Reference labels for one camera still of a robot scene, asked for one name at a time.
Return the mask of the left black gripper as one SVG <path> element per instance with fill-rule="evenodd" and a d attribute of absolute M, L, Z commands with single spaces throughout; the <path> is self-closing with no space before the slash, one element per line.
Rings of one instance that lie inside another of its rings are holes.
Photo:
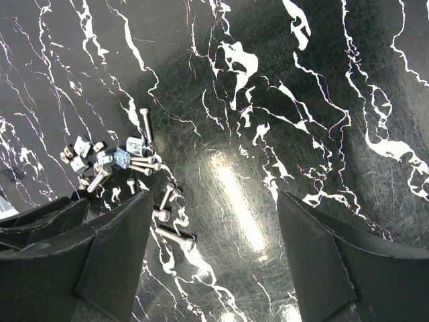
<path fill-rule="evenodd" d="M 1 220 L 1 249 L 22 250 L 84 223 L 90 202 L 61 197 Z"/>

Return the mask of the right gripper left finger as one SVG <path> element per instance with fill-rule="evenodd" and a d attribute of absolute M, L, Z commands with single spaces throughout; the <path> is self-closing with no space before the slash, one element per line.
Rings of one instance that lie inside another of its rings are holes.
<path fill-rule="evenodd" d="M 65 233 L 1 249 L 1 320 L 130 320 L 153 205 L 142 191 Z"/>

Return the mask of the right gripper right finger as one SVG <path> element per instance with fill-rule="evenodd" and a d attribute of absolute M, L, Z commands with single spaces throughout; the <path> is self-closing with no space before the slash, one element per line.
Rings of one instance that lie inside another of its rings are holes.
<path fill-rule="evenodd" d="M 281 192 L 278 218 L 303 321 L 427 321 L 428 250 L 384 240 Z"/>

